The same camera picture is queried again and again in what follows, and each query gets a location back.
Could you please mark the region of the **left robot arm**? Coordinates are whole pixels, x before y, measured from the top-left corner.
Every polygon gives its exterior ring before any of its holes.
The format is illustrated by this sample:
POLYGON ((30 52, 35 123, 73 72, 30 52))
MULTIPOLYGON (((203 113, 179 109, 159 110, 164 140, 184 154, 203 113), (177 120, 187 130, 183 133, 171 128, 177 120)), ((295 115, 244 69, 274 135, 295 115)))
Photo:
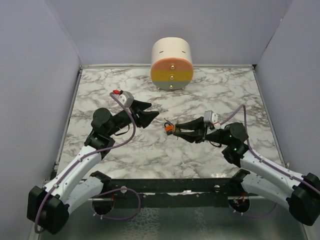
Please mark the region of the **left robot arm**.
POLYGON ((138 100, 130 101, 115 115, 104 107, 98 108, 92 116, 92 130, 84 145, 71 163, 54 179, 43 187, 34 186, 28 193, 27 218, 37 227, 51 234, 57 234, 67 223, 71 213, 91 197, 106 197, 111 190, 105 175, 95 173, 83 183, 83 177, 97 165, 112 149, 126 145, 115 144, 113 135, 132 126, 146 128, 160 114, 147 111, 151 103, 138 100))

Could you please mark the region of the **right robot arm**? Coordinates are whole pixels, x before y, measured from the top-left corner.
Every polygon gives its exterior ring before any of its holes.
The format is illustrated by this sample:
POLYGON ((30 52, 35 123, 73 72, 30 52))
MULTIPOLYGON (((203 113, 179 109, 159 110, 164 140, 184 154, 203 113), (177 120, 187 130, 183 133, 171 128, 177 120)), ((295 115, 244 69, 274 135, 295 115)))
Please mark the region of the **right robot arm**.
POLYGON ((224 145, 225 160, 241 169, 243 177, 230 182, 229 189, 240 196, 244 192, 273 201, 289 211, 300 223, 312 226, 320 216, 320 179, 315 174, 301 174, 263 157, 247 142, 243 123, 219 127, 199 117, 173 127, 173 135, 189 143, 204 141, 224 145))

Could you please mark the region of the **orange black padlock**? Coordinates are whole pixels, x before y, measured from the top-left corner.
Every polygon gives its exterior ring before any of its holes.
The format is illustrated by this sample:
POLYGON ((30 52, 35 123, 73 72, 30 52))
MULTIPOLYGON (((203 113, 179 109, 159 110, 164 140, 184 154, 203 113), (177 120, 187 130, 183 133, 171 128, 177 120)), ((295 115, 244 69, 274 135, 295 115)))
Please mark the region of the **orange black padlock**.
POLYGON ((164 118, 165 120, 165 123, 164 123, 164 130, 166 132, 166 134, 169 136, 169 135, 172 135, 174 133, 174 130, 175 130, 175 126, 173 123, 171 123, 168 119, 164 118))

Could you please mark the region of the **black-headed keys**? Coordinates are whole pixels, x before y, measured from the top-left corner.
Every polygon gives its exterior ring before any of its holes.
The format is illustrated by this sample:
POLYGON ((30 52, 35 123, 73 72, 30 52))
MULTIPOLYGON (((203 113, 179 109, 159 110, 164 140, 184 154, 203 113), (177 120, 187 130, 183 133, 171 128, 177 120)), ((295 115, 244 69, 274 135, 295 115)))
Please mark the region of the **black-headed keys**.
POLYGON ((182 131, 181 131, 181 128, 179 127, 179 125, 178 125, 178 124, 175 124, 175 125, 173 126, 173 128, 172 128, 172 134, 173 134, 174 136, 176 136, 177 139, 178 139, 181 132, 182 132, 182 131))

